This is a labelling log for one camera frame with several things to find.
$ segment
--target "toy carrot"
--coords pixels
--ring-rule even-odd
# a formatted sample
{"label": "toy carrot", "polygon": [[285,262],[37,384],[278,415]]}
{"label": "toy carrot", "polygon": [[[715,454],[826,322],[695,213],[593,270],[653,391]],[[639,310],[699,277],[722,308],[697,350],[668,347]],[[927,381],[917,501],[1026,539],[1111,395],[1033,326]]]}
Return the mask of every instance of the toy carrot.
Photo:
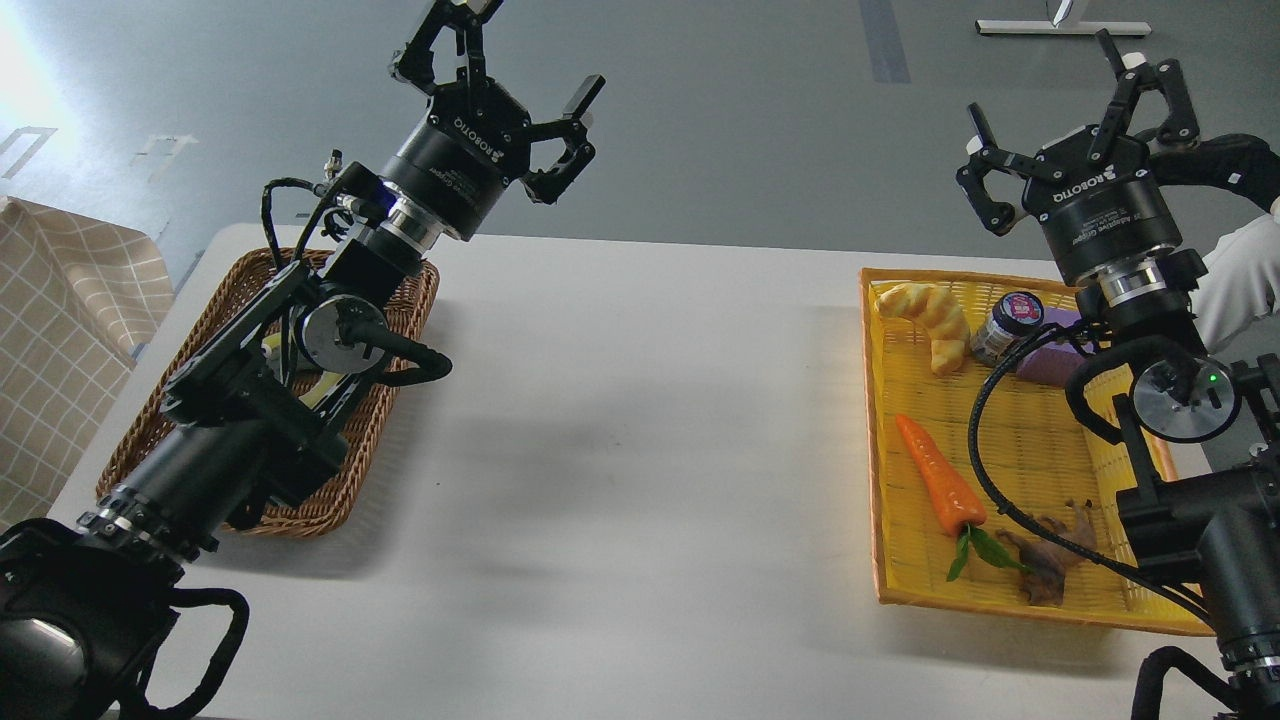
{"label": "toy carrot", "polygon": [[911,459],[915,460],[915,466],[924,477],[924,486],[929,491],[929,502],[933,505],[938,524],[943,532],[956,538],[956,557],[947,571],[947,582],[960,577],[960,571],[969,561],[970,544],[978,552],[978,557],[996,568],[1016,568],[1023,573],[1030,573],[1030,568],[1014,560],[1005,546],[978,527],[987,521],[986,506],[964,477],[947,462],[928,430],[902,414],[896,415],[895,421],[897,432],[906,441]]}

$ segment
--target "table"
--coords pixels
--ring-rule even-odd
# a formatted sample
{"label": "table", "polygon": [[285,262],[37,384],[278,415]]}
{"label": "table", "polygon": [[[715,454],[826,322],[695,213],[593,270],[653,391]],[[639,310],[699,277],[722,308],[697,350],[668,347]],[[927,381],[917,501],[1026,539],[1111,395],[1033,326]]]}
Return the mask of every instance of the table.
{"label": "table", "polygon": [[[52,518],[90,505],[260,237],[215,238]],[[347,524],[224,537],[188,569],[252,606],[206,714],[1121,717],[1156,647],[1219,666],[1208,638],[876,601],[858,270],[1052,264],[494,236],[430,258],[424,341],[454,372],[401,393]],[[184,615],[154,702],[193,687],[224,621]],[[1165,697],[1166,717],[1219,710],[1179,679]]]}

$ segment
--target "floor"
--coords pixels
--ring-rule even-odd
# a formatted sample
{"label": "floor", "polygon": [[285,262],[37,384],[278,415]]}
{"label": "floor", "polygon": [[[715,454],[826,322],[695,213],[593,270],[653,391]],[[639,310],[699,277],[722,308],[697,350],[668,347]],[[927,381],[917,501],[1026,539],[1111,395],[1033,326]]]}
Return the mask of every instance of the floor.
{"label": "floor", "polygon": [[[422,97],[385,67],[425,8],[9,0],[0,195],[147,232],[180,283],[218,229],[256,220],[265,181],[317,178],[333,147],[374,169],[396,151]],[[485,28],[488,69],[535,119],[556,117],[588,73],[608,85],[593,106],[596,161],[556,206],[507,193],[481,232],[1047,259],[1030,224],[983,232],[952,179],[968,102],[1004,147],[1028,152],[1101,118],[1114,81],[1092,38],[982,37],[973,24],[1044,15],[1043,0],[507,3]],[[1272,0],[1097,1],[1085,19],[1151,23],[1121,51],[1181,60],[1206,137],[1280,142]],[[1134,124],[1162,117],[1148,97]],[[1166,197],[1202,252],[1256,217],[1221,191]],[[308,200],[280,196],[276,218]],[[1257,328],[1225,359],[1274,351],[1274,336]],[[1243,425],[1208,443],[1215,466],[1243,457]]]}

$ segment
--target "toy bread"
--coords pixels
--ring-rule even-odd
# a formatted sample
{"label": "toy bread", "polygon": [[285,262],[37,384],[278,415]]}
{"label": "toy bread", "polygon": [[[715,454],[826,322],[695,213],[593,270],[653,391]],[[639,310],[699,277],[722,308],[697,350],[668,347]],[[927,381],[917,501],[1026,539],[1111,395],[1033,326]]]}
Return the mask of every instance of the toy bread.
{"label": "toy bread", "polygon": [[884,318],[905,318],[929,336],[929,369],[942,377],[964,364],[969,351],[969,323],[951,291],[931,283],[902,283],[876,301]]}

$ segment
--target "checkered cloth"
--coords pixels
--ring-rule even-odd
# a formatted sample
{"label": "checkered cloth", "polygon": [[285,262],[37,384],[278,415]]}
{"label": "checkered cloth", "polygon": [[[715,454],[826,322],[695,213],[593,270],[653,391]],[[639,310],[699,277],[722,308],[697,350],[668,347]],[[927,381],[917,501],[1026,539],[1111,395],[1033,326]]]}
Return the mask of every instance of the checkered cloth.
{"label": "checkered cloth", "polygon": [[172,304],[147,236],[0,197],[0,530],[49,510]]}

